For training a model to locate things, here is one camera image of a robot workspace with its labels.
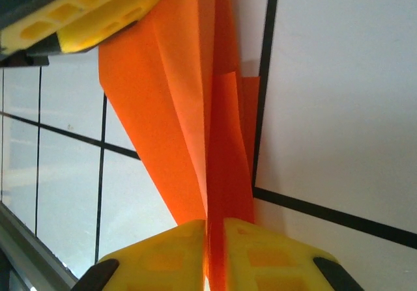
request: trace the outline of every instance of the white surface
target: white surface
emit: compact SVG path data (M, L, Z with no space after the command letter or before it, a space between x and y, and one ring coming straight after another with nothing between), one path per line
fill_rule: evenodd
M103 92L98 80L98 50L50 57L42 68L43 124L101 138Z
M77 277L94 264L100 149L40 131L38 237Z
M38 121L39 68L6 68L5 112Z
M8 117L3 122L3 203L34 232L38 128Z
M257 186L417 232L417 0L279 0Z
M258 76L267 0L232 0L243 76Z
M100 257L176 227L142 162L104 153Z
M135 150L110 101L107 101L106 142L126 149Z
M258 224L333 254L365 290L416 290L416 250L261 200L255 207Z

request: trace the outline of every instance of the white wall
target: white wall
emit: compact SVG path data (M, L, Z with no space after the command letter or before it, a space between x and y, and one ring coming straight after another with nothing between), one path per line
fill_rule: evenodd
M417 232L417 0L279 0L256 186ZM415 290L416 250L267 207L366 290Z

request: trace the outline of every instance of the black grout line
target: black grout line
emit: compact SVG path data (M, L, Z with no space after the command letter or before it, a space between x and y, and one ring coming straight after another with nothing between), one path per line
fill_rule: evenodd
M1 74L1 111L5 110L5 69ZM1 116L1 194L0 201L3 201L3 132L5 129L4 117Z
M97 223L96 223L96 250L94 263L98 262L100 252L100 226L102 217L102 194L103 194L103 170L104 170L104 142L106 141L106 119L107 119L107 97L103 94L103 115L102 115L102 146L100 148L100 165L98 170L98 196L97 196Z
M102 143L102 144L103 144L103 147L106 150L110 150L110 151L113 151L113 152L116 152L116 153L119 153L119 154L123 154L124 156L130 156L131 158L134 158L134 159L140 159L138 154L136 153L136 151L126 149L126 148L123 148L121 146L115 146L115 145L112 145L111 143Z
M253 154L253 175L252 187L255 187L256 171L258 167L259 146L261 144L261 132L263 123L263 113L265 109L266 87L268 85L269 66L272 53L272 43L274 40L275 17L278 0L268 0L266 6L265 28L263 33L261 62L259 65L259 76L261 81L259 84L258 110L256 116L256 134L255 148Z
M73 138L73 139L83 141L84 143L89 143L89 144L94 145L94 146L104 147L106 150L110 150L110 151L122 154L124 156L128 156L130 158L140 159L140 157L138 156L136 151L126 149L126 148L123 148L121 146L112 145L111 143L103 143L101 140L97 140L97 139L93 139L93 138L86 137L86 136L83 136L83 135L79 135L77 133L68 132L68 131L62 130L60 128L56 128L56 127L49 126L49 125L46 125L46 124L43 124L43 123L35 122L33 120L28 120L26 118L18 117L18 116L13 115L13 114L5 113L5 112L0 112L0 114L3 115L4 117L13 118L14 120L19 120L20 122L24 122L24 123L27 123L27 124L30 124L30 125L33 125L33 126L38 126L42 129L49 130L50 132L58 133L60 135L64 135L64 136L67 136L67 137L70 137L70 138Z
M39 199L39 146L40 146L40 91L42 88L42 67L39 68L39 90L38 90L38 143L36 152L36 197L35 197L35 236L38 236L38 199Z
M376 221L326 208L303 200L280 195L273 191L254 187L253 196L257 199L277 204L291 210L318 217L350 229L395 242L406 247L417 249L417 234L403 229L388 226Z

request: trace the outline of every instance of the orange paper sheet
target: orange paper sheet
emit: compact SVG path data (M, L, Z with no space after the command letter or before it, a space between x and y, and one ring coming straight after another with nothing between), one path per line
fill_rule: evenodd
M241 78L238 56L230 0L162 0L99 53L104 91L175 221L208 219L212 291L225 290L223 219L253 222L259 79Z

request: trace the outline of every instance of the folded orange paper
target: folded orange paper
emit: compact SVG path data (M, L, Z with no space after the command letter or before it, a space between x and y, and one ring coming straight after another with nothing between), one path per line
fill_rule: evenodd
M241 78L230 0L161 0L100 46L99 71L175 221L208 219L210 286L225 290L223 219L253 222L259 90Z

